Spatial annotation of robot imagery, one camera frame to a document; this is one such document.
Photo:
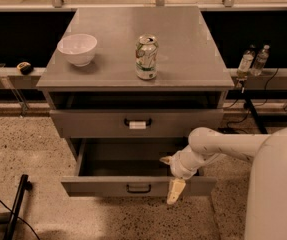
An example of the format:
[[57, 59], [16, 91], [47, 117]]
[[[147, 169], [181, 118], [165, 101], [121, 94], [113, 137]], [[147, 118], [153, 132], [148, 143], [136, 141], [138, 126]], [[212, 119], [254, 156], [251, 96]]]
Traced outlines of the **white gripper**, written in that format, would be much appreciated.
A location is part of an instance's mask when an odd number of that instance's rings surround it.
[[203, 165], [203, 157], [190, 147], [185, 147], [183, 150], [177, 151], [172, 157], [161, 157], [159, 161], [170, 165], [171, 173], [176, 177], [170, 180], [167, 194], [167, 203], [172, 205], [184, 191], [186, 186], [184, 180], [190, 179]]

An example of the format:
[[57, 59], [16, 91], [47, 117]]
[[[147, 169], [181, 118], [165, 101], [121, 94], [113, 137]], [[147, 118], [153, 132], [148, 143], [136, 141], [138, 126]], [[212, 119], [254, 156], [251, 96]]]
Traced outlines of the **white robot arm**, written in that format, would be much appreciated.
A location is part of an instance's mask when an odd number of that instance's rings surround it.
[[186, 181], [226, 155], [252, 164], [244, 240], [287, 240], [287, 127], [273, 134], [222, 134], [194, 129], [188, 145], [161, 161], [170, 166], [167, 202], [175, 203]]

